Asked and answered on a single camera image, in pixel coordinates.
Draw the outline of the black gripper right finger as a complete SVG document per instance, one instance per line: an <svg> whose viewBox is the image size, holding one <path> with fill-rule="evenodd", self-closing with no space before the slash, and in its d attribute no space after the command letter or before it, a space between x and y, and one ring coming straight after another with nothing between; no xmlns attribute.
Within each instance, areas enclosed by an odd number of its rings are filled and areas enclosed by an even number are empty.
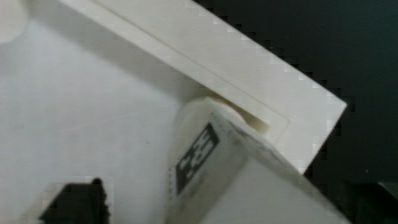
<svg viewBox="0 0 398 224"><path fill-rule="evenodd" d="M398 224L398 183L346 183L340 209L353 224Z"/></svg>

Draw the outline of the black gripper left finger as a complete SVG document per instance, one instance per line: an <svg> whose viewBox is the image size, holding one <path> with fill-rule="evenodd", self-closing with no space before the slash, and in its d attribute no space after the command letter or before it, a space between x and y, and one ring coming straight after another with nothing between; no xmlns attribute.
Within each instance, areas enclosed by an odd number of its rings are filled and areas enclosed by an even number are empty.
<svg viewBox="0 0 398 224"><path fill-rule="evenodd" d="M100 178L70 183L40 216L43 224L111 224L107 192Z"/></svg>

